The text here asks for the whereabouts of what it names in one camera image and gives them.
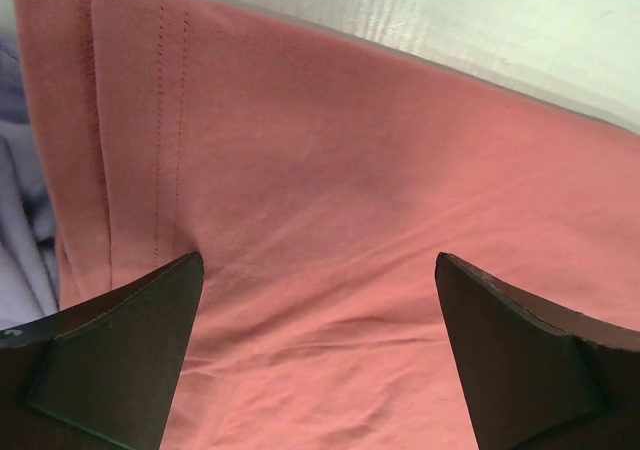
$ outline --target red cloth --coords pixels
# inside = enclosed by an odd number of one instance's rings
[[[167,449],[461,449],[439,251],[638,328],[640,144],[205,0],[16,0],[65,306],[206,262]]]

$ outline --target folded blue cloth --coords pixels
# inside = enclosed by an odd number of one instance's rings
[[[58,310],[55,218],[14,42],[0,36],[0,329]]]

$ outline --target table surface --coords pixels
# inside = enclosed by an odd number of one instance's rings
[[[0,29],[11,28],[0,0]],[[446,65],[640,133],[640,0],[226,0]]]

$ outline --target blue cloth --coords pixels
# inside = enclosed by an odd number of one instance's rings
[[[54,244],[17,47],[0,36],[0,329],[58,310]]]

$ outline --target blue fabric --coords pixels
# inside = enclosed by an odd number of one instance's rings
[[[17,47],[0,36],[0,329],[58,310],[54,239]]]

